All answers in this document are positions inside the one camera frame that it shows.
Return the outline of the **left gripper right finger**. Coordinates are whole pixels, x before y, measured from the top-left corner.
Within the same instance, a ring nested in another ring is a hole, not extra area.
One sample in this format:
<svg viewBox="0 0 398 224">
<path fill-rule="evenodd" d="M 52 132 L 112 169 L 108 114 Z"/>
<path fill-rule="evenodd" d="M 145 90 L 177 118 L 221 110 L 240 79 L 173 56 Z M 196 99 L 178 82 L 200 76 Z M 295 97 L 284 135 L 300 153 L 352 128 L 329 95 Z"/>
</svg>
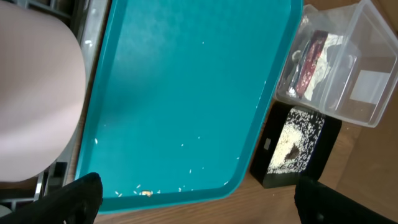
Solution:
<svg viewBox="0 0 398 224">
<path fill-rule="evenodd" d="M 294 200 L 302 224 L 397 224 L 308 177 L 298 181 Z"/>
</svg>

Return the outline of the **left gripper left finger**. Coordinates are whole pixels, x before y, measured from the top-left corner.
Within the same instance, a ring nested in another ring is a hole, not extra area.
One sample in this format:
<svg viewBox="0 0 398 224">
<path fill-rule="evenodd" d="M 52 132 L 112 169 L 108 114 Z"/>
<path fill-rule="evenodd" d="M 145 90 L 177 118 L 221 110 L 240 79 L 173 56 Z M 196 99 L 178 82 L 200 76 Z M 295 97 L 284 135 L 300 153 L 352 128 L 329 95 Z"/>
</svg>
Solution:
<svg viewBox="0 0 398 224">
<path fill-rule="evenodd" d="M 1 217 L 1 224 L 93 224 L 103 203 L 103 185 L 96 172 L 80 177 L 15 212 Z"/>
</svg>

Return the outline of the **white tissue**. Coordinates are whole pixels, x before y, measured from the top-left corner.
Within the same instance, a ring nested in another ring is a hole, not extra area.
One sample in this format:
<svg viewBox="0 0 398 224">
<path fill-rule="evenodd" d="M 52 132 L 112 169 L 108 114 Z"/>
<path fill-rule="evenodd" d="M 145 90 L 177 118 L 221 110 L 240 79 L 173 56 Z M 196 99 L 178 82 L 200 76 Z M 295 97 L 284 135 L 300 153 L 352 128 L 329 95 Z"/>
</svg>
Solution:
<svg viewBox="0 0 398 224">
<path fill-rule="evenodd" d="M 321 52 L 320 58 L 317 61 L 315 73 L 310 81 L 310 84 L 305 91 L 303 98 L 312 101 L 315 97 L 315 89 L 321 83 L 331 70 L 332 55 L 334 51 L 342 44 L 343 37 L 336 34 L 328 34 L 324 48 Z"/>
</svg>

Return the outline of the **red snack wrapper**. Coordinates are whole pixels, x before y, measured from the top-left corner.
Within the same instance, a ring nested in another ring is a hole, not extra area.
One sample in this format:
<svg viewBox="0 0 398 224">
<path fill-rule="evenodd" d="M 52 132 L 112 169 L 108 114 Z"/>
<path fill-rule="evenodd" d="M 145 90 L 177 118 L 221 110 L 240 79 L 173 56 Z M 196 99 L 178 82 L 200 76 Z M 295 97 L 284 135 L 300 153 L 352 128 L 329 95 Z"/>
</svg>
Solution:
<svg viewBox="0 0 398 224">
<path fill-rule="evenodd" d="M 301 67 L 298 78 L 294 82 L 294 90 L 298 98 L 303 97 L 310 84 L 328 34 L 324 30 L 315 30 L 304 48 L 303 57 L 299 63 Z"/>
</svg>

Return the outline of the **black tray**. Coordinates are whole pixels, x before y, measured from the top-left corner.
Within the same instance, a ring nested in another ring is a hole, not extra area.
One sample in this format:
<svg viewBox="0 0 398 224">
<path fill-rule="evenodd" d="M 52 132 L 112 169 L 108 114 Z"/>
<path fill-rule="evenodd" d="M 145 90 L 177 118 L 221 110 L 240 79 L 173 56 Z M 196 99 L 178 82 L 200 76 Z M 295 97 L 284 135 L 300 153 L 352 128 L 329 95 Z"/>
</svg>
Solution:
<svg viewBox="0 0 398 224">
<path fill-rule="evenodd" d="M 265 188 L 318 180 L 342 121 L 301 106 L 276 101 L 252 160 L 250 173 Z"/>
</svg>

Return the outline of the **clear plastic bin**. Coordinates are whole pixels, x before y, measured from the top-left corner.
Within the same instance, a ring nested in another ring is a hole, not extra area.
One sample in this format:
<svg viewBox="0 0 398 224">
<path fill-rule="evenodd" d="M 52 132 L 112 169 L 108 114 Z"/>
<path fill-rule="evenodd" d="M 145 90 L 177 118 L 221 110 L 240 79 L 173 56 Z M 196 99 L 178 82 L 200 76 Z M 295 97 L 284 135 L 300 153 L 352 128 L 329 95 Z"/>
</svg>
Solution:
<svg viewBox="0 0 398 224">
<path fill-rule="evenodd" d="M 298 98 L 294 82 L 300 59 L 315 30 L 341 35 L 332 55 L 331 70 L 317 85 L 312 101 Z M 280 76 L 275 98 L 307 106 L 349 123 L 376 127 L 397 83 L 397 37 L 372 1 L 318 10 L 303 8 L 295 39 Z"/>
</svg>

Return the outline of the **teal serving tray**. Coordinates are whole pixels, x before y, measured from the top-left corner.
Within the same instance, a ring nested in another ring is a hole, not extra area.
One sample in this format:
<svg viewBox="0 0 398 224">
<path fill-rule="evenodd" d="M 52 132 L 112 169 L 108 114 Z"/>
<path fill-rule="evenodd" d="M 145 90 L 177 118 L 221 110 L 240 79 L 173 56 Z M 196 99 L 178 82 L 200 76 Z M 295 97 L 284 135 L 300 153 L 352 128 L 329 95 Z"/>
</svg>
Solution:
<svg viewBox="0 0 398 224">
<path fill-rule="evenodd" d="M 115 0 L 76 176 L 99 213 L 217 200 L 243 180 L 302 0 Z"/>
</svg>

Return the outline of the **grey plastic dish rack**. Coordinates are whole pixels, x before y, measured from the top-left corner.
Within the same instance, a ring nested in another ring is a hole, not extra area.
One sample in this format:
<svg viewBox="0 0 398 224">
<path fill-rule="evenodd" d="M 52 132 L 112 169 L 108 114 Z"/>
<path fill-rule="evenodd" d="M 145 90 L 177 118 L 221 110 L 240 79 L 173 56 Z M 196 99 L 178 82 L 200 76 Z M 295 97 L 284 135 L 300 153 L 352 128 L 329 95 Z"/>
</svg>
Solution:
<svg viewBox="0 0 398 224">
<path fill-rule="evenodd" d="M 86 74 L 86 95 L 82 115 L 66 148 L 57 159 L 36 176 L 21 182 L 1 183 L 1 216 L 14 212 L 73 182 L 76 174 L 78 151 L 83 135 L 88 100 L 98 64 L 111 1 L 68 1 L 72 13 L 61 11 L 64 1 L 13 1 L 23 8 L 35 6 L 69 22 L 80 43 Z"/>
</svg>

